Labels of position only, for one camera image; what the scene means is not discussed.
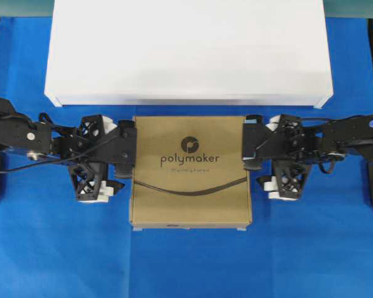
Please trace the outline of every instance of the cardboard box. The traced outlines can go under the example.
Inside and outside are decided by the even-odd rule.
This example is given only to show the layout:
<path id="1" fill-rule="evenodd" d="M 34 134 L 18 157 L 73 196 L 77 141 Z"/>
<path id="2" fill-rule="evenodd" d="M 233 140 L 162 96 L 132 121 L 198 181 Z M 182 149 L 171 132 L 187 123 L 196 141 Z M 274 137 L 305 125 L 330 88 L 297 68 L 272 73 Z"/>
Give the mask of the cardboard box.
<path id="1" fill-rule="evenodd" d="M 323 0 L 55 0 L 44 92 L 56 106 L 321 107 Z"/>
<path id="2" fill-rule="evenodd" d="M 134 228 L 245 228 L 252 222 L 237 117 L 136 117 Z"/>

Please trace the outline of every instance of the brown cardboard box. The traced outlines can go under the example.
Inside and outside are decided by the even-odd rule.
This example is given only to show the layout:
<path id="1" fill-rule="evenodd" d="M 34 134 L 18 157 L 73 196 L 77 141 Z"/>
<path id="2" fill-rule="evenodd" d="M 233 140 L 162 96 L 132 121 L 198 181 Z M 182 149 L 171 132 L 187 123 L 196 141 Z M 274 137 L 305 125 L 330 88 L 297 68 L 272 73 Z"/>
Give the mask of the brown cardboard box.
<path id="1" fill-rule="evenodd" d="M 249 175 L 236 117 L 136 117 L 134 228 L 245 228 Z"/>

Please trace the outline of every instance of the table surface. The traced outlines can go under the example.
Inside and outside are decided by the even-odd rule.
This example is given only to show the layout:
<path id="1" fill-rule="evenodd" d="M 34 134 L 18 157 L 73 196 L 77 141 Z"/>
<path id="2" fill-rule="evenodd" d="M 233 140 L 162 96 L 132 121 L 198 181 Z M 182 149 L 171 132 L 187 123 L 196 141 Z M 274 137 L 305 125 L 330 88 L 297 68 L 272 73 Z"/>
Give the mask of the table surface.
<path id="1" fill-rule="evenodd" d="M 334 97 L 322 110 L 249 106 L 73 106 L 43 95 L 49 18 L 2 19 L 0 96 L 37 119 L 246 115 L 342 118 L 373 113 L 366 20 L 327 19 Z M 6 166 L 23 165 L 9 156 Z M 257 176 L 269 172 L 268 165 Z M 373 297 L 373 208 L 365 164 L 313 169 L 302 200 L 270 201 L 252 183 L 254 223 L 236 230 L 131 232 L 130 184 L 109 204 L 75 202 L 66 168 L 42 166 L 0 185 L 0 297 Z"/>

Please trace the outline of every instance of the black cable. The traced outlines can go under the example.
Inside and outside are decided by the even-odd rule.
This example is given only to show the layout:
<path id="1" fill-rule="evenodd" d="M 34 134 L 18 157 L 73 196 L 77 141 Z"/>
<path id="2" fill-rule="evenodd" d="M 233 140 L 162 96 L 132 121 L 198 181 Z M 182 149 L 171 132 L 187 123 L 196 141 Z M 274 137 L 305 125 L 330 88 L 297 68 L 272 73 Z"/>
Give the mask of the black cable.
<path id="1" fill-rule="evenodd" d="M 330 118 L 317 118 L 317 117 L 313 117 L 313 118 L 301 118 L 299 120 L 300 121 L 327 121 L 327 122 L 334 121 L 334 119 L 330 119 Z"/>
<path id="2" fill-rule="evenodd" d="M 110 141 L 114 140 L 115 138 L 117 138 L 117 137 L 110 138 L 109 140 L 106 140 L 103 143 L 99 143 L 99 144 L 87 149 L 83 153 L 77 154 L 75 156 L 71 156 L 71 157 L 68 157 L 68 158 L 60 158 L 60 159 L 56 159 L 56 160 L 42 161 L 40 163 L 32 163 L 31 165 L 20 166 L 19 168 L 14 168 L 14 169 L 3 169 L 3 170 L 0 170 L 0 174 L 8 174 L 8 173 L 11 173 L 11 172 L 21 171 L 23 169 L 34 168 L 35 166 L 50 165 L 50 164 L 63 163 L 63 162 L 66 162 L 66 161 L 75 160 L 75 159 L 80 158 L 80 157 L 96 150 L 97 148 L 109 143 Z"/>
<path id="3" fill-rule="evenodd" d="M 336 162 L 335 162 L 335 160 L 331 160 L 330 161 L 330 168 L 328 168 L 328 169 L 325 169 L 322 162 L 319 162 L 318 165 L 319 165 L 319 169 L 321 170 L 321 172 L 323 174 L 331 174 L 334 170 L 334 166 L 336 165 Z"/>
<path id="4" fill-rule="evenodd" d="M 208 194 L 213 194 L 215 192 L 222 191 L 223 189 L 233 187 L 235 185 L 241 184 L 241 183 L 246 182 L 246 181 L 247 181 L 247 178 L 243 177 L 241 179 L 234 180 L 234 181 L 228 182 L 226 184 L 223 184 L 223 185 L 220 185 L 220 186 L 217 186 L 217 187 L 204 189 L 202 191 L 171 191 L 171 190 L 163 189 L 163 188 L 160 188 L 160 187 L 157 187 L 157 186 L 153 186 L 153 185 L 150 185 L 150 184 L 138 181 L 138 180 L 134 180 L 134 184 L 144 186 L 144 187 L 147 187 L 149 189 L 153 189 L 155 191 L 166 192 L 168 194 L 175 194 L 175 195 L 178 195 L 178 196 L 194 197 L 194 196 L 206 196 Z"/>

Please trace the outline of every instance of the black curved line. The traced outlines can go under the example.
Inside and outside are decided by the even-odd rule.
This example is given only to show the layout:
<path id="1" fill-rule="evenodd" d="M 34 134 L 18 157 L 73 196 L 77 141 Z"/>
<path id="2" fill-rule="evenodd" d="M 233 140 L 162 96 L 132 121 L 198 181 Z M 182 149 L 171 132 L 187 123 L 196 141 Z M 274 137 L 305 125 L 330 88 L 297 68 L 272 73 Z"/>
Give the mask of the black curved line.
<path id="1" fill-rule="evenodd" d="M 229 183 L 226 183 L 226 184 L 223 184 L 223 185 L 220 185 L 220 186 L 216 186 L 216 187 L 209 188 L 209 189 L 204 189 L 202 191 L 171 191 L 171 190 L 168 190 L 168 189 L 163 189 L 163 188 L 160 188 L 160 187 L 157 187 L 157 186 L 149 185 L 149 184 L 143 183 L 143 182 L 138 181 L 138 180 L 134 180 L 134 184 L 144 186 L 144 187 L 147 187 L 149 189 L 153 189 L 155 191 L 166 192 L 168 194 L 176 194 L 178 196 L 196 197 L 196 196 L 206 196 L 208 194 L 213 194 L 215 192 L 222 191 L 223 189 L 233 187 L 235 185 L 241 184 L 241 183 L 246 182 L 246 181 L 247 181 L 247 178 L 244 177 L 244 178 L 234 180 L 234 181 L 231 181 Z"/>

